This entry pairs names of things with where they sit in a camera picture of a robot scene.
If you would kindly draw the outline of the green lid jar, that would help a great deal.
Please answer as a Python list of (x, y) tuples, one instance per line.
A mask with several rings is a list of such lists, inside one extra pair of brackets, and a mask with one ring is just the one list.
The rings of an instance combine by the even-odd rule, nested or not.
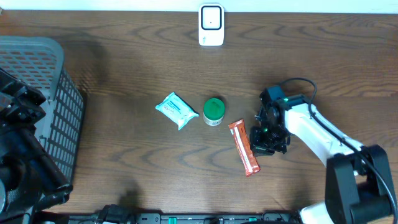
[(210, 98), (203, 107), (203, 119), (209, 126), (219, 125), (226, 111), (224, 103), (218, 98)]

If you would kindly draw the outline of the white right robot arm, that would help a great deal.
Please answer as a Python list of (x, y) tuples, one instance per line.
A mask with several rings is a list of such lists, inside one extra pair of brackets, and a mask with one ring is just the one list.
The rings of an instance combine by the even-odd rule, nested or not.
[(397, 216), (386, 151), (365, 146), (325, 119), (304, 95), (285, 96), (279, 85), (259, 96), (262, 106), (251, 129), (255, 155), (286, 153), (298, 137), (326, 167), (325, 199), (299, 211), (302, 223), (368, 223)]

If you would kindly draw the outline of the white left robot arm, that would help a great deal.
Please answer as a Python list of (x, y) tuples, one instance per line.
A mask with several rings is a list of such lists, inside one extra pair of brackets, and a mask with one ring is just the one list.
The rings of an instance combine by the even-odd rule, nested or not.
[(44, 95), (1, 70), (1, 223), (31, 223), (37, 212), (68, 201), (73, 190), (39, 140)]

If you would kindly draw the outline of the teal wet wipes pack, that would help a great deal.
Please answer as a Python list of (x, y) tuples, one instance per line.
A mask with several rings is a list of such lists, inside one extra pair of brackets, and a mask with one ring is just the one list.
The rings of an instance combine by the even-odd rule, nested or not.
[(178, 130), (181, 130), (191, 119), (199, 117), (199, 114), (176, 95), (175, 92), (169, 94), (155, 108), (173, 121), (178, 126)]

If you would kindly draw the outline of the red orange snack bar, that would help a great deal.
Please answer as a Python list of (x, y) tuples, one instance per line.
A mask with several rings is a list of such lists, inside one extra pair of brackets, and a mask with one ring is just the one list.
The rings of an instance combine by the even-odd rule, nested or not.
[(234, 123), (229, 124), (228, 127), (234, 138), (238, 154), (242, 160), (246, 177), (258, 173), (261, 168), (251, 150), (251, 145), (248, 135), (246, 133), (244, 120), (240, 119)]

